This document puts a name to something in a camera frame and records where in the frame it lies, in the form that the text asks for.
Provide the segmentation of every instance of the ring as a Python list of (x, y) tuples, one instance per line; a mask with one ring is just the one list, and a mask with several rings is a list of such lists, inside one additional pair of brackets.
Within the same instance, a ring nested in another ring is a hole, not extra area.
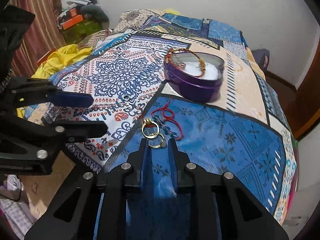
[(167, 146), (167, 143), (166, 143), (166, 141), (165, 141), (164, 136), (163, 136), (161, 133), (159, 133), (159, 135), (162, 137), (160, 144), (155, 145), (155, 146), (149, 144), (149, 146), (150, 146), (151, 148), (160, 148), (160, 147), (161, 147), (161, 148), (165, 148), (165, 147)]
[[(154, 124), (154, 125), (157, 127), (156, 133), (151, 133), (151, 134), (149, 134), (149, 135), (146, 135), (143, 130), (144, 130), (144, 127), (145, 127), (147, 124), (148, 124), (148, 125), (149, 125), (149, 124)], [(160, 132), (159, 125), (158, 125), (156, 122), (153, 122), (150, 118), (143, 120), (143, 125), (142, 125), (142, 127), (141, 127), (141, 130), (142, 130), (143, 136), (144, 136), (145, 138), (147, 138), (147, 139), (156, 138), (156, 137), (159, 135), (159, 132)]]

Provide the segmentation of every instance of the beaded bracelet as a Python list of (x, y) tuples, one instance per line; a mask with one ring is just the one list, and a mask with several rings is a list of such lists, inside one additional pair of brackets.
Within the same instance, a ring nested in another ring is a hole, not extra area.
[(172, 60), (172, 56), (174, 54), (176, 54), (175, 52), (177, 51), (186, 51), (186, 52), (190, 52), (191, 54), (195, 55), (198, 59), (199, 59), (199, 68), (201, 70), (201, 74), (198, 76), (194, 76), (194, 77), (203, 77), (205, 74), (205, 62), (202, 58), (200, 58), (196, 53), (194, 53), (193, 51), (189, 50), (189, 49), (169, 49), (168, 53), (164, 56), (166, 63), (170, 62), (171, 65), (173, 65), (176, 69), (184, 69), (186, 67), (186, 64), (184, 63), (173, 63)]
[(172, 132), (170, 127), (164, 124), (164, 121), (162, 121), (158, 115), (154, 115), (152, 119), (154, 122), (156, 122), (159, 125), (159, 127), (161, 127), (164, 130), (165, 135), (169, 134), (169, 136), (174, 139), (178, 136), (176, 132)]

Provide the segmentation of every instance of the yellow garment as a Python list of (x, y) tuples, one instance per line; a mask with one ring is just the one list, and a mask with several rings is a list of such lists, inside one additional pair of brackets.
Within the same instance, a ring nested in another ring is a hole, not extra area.
[(23, 118), (24, 111), (25, 111), (24, 107), (17, 108), (17, 116), (20, 117), (20, 118)]
[(171, 14), (176, 14), (176, 15), (181, 15), (177, 10), (172, 9), (172, 8), (165, 9), (164, 12), (171, 13)]
[(92, 47), (78, 50), (76, 44), (67, 45), (52, 53), (46, 61), (41, 63), (32, 78), (49, 78), (54, 73), (72, 65), (91, 54)]

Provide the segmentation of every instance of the mandala pattern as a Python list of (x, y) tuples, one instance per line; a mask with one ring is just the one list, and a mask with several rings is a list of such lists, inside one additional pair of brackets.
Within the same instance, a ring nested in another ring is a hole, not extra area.
[(128, 95), (136, 99), (142, 88), (159, 84), (161, 79), (157, 72), (160, 66), (148, 64), (146, 57), (132, 60), (118, 57), (113, 62), (97, 61), (96, 74), (86, 76), (95, 87), (94, 95), (113, 97)]

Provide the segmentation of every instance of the patterned bedsheet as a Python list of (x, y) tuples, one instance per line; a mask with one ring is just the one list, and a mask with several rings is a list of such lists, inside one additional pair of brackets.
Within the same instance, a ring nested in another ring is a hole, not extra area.
[[(225, 60), (218, 101), (207, 106), (188, 102), (164, 83), (163, 59), (170, 48), (188, 48)], [(92, 94), (94, 103), (88, 109), (51, 106), (44, 119), (49, 122), (58, 110), (60, 118), (103, 120), (109, 127), (102, 138), (67, 144), (95, 172), (109, 171), (137, 149), (142, 109), (148, 115), (150, 109), (173, 98), (172, 109), (186, 131), (178, 147), (207, 171), (235, 173), (282, 224), (296, 170), (291, 132), (277, 95), (265, 82), (241, 31), (211, 19), (128, 11), (92, 55), (52, 80), (65, 91)], [(191, 129), (198, 137), (193, 138)], [(208, 132), (216, 141), (205, 136)], [(196, 151), (193, 141), (204, 142), (201, 150)], [(152, 153), (157, 192), (164, 184), (172, 187), (167, 185), (170, 168), (156, 157), (160, 151)], [(158, 197), (172, 197), (172, 190)]]

